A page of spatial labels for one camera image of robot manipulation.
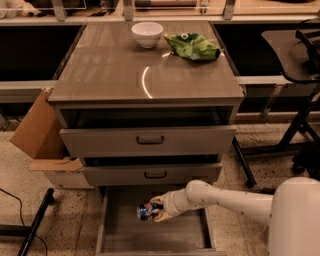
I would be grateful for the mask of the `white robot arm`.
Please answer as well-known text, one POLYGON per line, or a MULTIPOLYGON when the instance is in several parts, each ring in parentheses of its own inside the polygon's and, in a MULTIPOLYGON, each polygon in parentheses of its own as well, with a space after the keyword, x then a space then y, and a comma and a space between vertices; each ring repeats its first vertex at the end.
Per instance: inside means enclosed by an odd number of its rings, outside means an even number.
POLYGON ((320 182, 284 181, 274 194, 216 188, 200 180, 151 199, 163 206, 158 221, 218 205, 269 227, 269 256, 320 256, 320 182))

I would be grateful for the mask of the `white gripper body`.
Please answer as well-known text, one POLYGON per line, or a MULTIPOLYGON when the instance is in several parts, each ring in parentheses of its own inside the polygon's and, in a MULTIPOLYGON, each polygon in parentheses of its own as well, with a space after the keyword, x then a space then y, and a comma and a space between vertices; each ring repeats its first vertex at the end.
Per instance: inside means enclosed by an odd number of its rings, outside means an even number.
POLYGON ((167 215, 177 217, 187 211, 188 200, 183 190, 169 191, 163 195, 163 207, 167 215))

